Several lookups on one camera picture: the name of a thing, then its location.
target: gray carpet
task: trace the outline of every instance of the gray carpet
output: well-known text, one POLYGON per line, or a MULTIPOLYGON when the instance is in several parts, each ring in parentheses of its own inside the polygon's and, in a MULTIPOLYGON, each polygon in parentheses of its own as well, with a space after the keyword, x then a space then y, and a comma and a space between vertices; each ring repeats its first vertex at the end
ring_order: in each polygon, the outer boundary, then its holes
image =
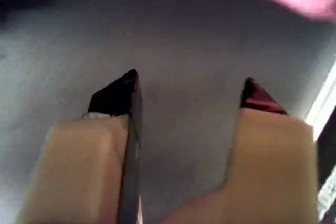
POLYGON ((13 223, 47 130, 130 68, 144 110, 141 195, 154 223, 225 177, 243 80, 304 118, 336 29, 269 0, 52 0, 0 34, 0 219, 13 223))

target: floor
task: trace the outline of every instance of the floor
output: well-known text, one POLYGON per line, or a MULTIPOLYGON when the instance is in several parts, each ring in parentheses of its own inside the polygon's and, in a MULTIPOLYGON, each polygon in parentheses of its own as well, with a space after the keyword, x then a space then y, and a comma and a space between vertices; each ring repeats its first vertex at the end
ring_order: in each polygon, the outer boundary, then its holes
POLYGON ((269 0, 50 0, 0 33, 0 218, 13 223, 44 136, 130 68, 144 98, 141 196, 154 223, 223 182, 246 77, 304 118, 335 24, 269 0))

